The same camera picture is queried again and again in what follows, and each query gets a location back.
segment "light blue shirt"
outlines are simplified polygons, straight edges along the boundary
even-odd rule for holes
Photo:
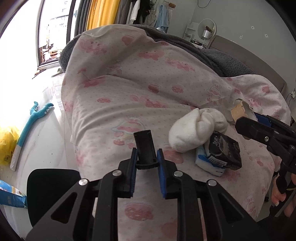
[[[168,10],[164,5],[159,6],[159,15],[155,23],[155,28],[161,28],[164,32],[168,31]]]

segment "round mirror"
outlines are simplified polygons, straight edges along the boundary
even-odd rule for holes
[[[203,19],[197,28],[197,35],[202,40],[207,40],[216,33],[216,24],[210,18]]]

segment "gray headboard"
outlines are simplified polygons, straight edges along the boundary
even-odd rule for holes
[[[283,93],[287,85],[284,79],[280,77],[279,74],[275,72],[267,63],[252,54],[250,51],[218,35],[211,39],[207,48],[214,48],[237,58],[258,75],[262,75],[268,79],[281,93]]]

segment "yellow plastic bag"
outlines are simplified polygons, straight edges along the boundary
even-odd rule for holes
[[[15,126],[0,127],[0,165],[9,165],[19,137],[19,130]]]

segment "pink patterned duvet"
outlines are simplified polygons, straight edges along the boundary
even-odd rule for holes
[[[216,108],[232,122],[237,98],[258,113],[290,122],[284,98],[266,78],[221,78],[183,49],[154,42],[127,25],[83,33],[62,87],[82,177],[95,180],[116,169],[135,147],[133,133],[150,129],[155,149],[162,148],[167,160],[196,180],[216,179],[256,218],[280,162],[265,146],[229,125],[226,135],[239,142],[242,168],[216,177],[195,165],[194,150],[177,153],[168,143],[171,126],[195,107]],[[176,218],[176,201],[162,198],[157,169],[138,171],[134,197],[118,203],[119,240],[176,240]]]

